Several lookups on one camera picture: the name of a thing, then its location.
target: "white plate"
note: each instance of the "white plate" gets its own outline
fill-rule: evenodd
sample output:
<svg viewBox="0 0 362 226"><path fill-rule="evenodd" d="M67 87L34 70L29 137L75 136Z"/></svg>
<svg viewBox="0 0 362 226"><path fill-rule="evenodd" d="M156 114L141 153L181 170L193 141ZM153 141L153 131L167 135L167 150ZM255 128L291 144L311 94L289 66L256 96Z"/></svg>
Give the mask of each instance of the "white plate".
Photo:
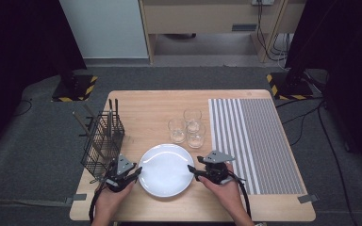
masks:
<svg viewBox="0 0 362 226"><path fill-rule="evenodd" d="M193 178L188 165L193 160L187 150L174 144L160 144L146 152L140 160L140 184L151 195L171 197L188 187Z"/></svg>

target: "yellow and black hazard tape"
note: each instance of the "yellow and black hazard tape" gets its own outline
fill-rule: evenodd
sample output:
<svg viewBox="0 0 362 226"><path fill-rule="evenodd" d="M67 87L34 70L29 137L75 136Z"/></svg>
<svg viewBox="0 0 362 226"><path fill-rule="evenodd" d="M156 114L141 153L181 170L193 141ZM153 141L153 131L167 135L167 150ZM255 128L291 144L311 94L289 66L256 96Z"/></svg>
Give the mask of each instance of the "yellow and black hazard tape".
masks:
<svg viewBox="0 0 362 226"><path fill-rule="evenodd" d="M96 80L98 79L98 76L92 76L90 78L90 82L89 85L85 91L85 94L82 96L77 96L77 97L69 97L69 96L62 96L62 97L56 97L56 98L52 98L53 102L73 102L73 101L86 101L93 90L93 87L95 86Z"/></svg>
<svg viewBox="0 0 362 226"><path fill-rule="evenodd" d="M303 100L313 98L312 95L281 95L278 93L278 88L275 85L271 74L267 74L267 81L270 84L272 95L276 100Z"/></svg>

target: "power outlet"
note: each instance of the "power outlet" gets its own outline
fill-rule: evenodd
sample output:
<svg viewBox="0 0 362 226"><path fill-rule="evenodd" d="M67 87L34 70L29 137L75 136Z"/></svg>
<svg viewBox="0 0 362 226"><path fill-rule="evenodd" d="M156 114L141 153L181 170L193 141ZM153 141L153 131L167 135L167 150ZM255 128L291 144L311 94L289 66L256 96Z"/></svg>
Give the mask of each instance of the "power outlet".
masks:
<svg viewBox="0 0 362 226"><path fill-rule="evenodd" d="M263 5L263 6L274 5L274 0L252 0L252 5L257 6L257 5L259 5L259 2L261 2L261 5Z"/></svg>

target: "wall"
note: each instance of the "wall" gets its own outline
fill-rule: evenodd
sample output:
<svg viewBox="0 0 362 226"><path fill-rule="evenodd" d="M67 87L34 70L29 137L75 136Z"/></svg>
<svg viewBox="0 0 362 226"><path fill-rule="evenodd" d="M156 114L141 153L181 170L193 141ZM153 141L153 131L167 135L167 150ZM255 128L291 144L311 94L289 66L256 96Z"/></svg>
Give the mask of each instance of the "wall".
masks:
<svg viewBox="0 0 362 226"><path fill-rule="evenodd" d="M148 58L138 0L59 0L84 58Z"/></svg>

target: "wooden desk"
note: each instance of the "wooden desk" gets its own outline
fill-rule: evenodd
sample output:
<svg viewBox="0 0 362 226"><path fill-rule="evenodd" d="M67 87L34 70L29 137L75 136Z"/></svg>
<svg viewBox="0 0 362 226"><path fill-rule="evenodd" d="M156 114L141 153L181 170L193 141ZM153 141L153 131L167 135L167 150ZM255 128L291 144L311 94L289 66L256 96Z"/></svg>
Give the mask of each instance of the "wooden desk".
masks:
<svg viewBox="0 0 362 226"><path fill-rule="evenodd" d="M294 33L305 0L275 0L263 6L261 30L265 47L257 39L258 6L246 0L140 0L148 55L154 62L157 34L230 33L234 25L254 30L252 39L260 62L267 60L278 33Z"/></svg>
<svg viewBox="0 0 362 226"><path fill-rule="evenodd" d="M267 99L266 90L155 90L155 91L112 91L108 98L119 100L119 115L125 129L122 153L132 162L139 163L150 148L170 143L167 122L182 117L187 107L198 107L203 113L203 122L210 124L209 99ZM197 169L203 164L196 156L206 156L212 151L212 135L206 133L203 147L192 149L186 142L180 146L191 155ZM315 212L311 202L300 204L297 197L306 191L304 182L288 147L294 167L299 174L303 194L249 195L254 221L311 221ZM93 177L84 170L77 194L87 194L85 201L74 201L70 218L88 220L88 211L97 184L90 184ZM232 221L217 199L201 183L193 180L181 194L168 199L150 196L136 183L131 194L123 202L115 216L116 221Z"/></svg>

